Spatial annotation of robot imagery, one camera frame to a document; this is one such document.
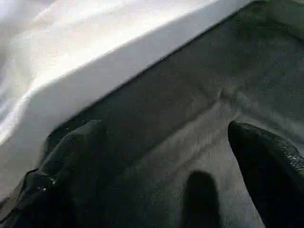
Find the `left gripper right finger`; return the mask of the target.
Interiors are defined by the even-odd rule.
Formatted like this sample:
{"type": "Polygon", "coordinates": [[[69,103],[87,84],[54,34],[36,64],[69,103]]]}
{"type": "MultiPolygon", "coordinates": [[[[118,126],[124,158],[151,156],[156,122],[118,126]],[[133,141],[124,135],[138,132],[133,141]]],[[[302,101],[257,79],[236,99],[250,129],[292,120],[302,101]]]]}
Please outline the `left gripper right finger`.
{"type": "Polygon", "coordinates": [[[304,158],[288,140],[232,121],[228,141],[247,191],[267,228],[304,226],[304,158]]]}

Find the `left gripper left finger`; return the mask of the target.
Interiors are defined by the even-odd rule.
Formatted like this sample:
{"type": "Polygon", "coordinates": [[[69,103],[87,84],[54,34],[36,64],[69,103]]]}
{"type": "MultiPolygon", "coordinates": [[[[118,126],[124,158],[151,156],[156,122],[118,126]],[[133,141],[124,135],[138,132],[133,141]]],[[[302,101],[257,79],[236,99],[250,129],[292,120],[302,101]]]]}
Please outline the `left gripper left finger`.
{"type": "Polygon", "coordinates": [[[0,207],[2,228],[75,228],[67,183],[106,130],[92,120],[67,133],[40,166],[28,171],[0,207]]]}

